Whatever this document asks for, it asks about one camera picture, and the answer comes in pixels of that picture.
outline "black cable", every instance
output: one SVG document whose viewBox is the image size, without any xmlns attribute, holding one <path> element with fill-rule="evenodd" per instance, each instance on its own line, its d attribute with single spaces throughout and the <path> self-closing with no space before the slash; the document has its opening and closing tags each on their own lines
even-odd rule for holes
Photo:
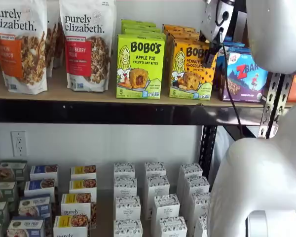
<svg viewBox="0 0 296 237">
<path fill-rule="evenodd" d="M 230 98 L 230 102 L 231 102 L 231 104 L 233 106 L 233 109 L 235 110 L 235 114 L 236 114 L 236 117 L 237 117 L 237 120 L 238 120 L 239 130 L 240 130 L 240 138 L 243 138 L 242 126 L 241 126 L 241 122 L 240 122 L 240 117 L 239 117 L 239 114 L 238 114 L 238 110 L 237 110 L 237 108 L 235 106 L 235 103 L 233 102 L 233 99 L 231 97 L 230 90 L 229 90 L 228 74 L 227 74 L 228 64 L 227 64 L 227 55 L 226 55 L 226 50 L 225 50 L 225 45 L 224 44 L 222 44 L 222 48 L 223 48 L 223 54 L 225 56 L 225 80 L 226 80 L 226 88 L 227 88 L 228 96 Z"/>
</svg>

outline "bobo's peanut butter chocolate box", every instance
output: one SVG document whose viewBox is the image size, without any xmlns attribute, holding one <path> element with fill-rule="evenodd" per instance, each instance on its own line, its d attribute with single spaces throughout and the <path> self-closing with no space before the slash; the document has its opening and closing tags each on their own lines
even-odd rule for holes
<svg viewBox="0 0 296 237">
<path fill-rule="evenodd" d="M 159 99 L 164 39 L 118 35 L 117 98 Z"/>
<path fill-rule="evenodd" d="M 170 97 L 210 100 L 217 55 L 211 68 L 202 66 L 209 44 L 173 39 L 169 68 Z"/>
</svg>

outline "red label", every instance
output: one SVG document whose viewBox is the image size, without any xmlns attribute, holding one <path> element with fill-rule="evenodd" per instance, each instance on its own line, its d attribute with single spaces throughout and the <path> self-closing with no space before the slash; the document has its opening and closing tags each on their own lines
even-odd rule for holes
<svg viewBox="0 0 296 237">
<path fill-rule="evenodd" d="M 91 42 L 85 37 L 66 37 L 67 73 L 77 76 L 91 76 Z"/>
</svg>

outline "cartoon woman illustration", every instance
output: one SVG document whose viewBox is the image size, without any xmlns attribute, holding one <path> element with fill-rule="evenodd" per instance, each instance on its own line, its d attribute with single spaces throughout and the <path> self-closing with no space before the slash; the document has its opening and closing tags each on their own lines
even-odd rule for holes
<svg viewBox="0 0 296 237">
<path fill-rule="evenodd" d="M 185 62 L 185 55 L 183 51 L 179 51 L 176 54 L 174 59 L 174 65 L 172 70 L 172 82 L 177 81 L 178 78 L 182 78 L 184 75 L 184 62 Z"/>
<path fill-rule="evenodd" d="M 117 80 L 119 84 L 125 87 L 131 87 L 129 81 L 130 66 L 130 51 L 127 46 L 123 46 L 119 51 L 117 62 Z"/>
</svg>

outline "shelf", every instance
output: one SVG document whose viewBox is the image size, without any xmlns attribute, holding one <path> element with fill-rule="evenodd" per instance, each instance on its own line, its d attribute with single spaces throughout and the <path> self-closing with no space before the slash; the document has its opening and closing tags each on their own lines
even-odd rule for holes
<svg viewBox="0 0 296 237">
<path fill-rule="evenodd" d="M 114 83 L 104 93 L 74 92 L 67 88 L 64 68 L 53 71 L 48 91 L 38 95 L 11 93 L 0 74 L 0 122 L 101 124 L 237 124 L 230 102 L 213 92 L 210 101 L 169 98 L 117 99 Z M 260 125 L 263 104 L 235 103 L 243 125 Z"/>
</svg>

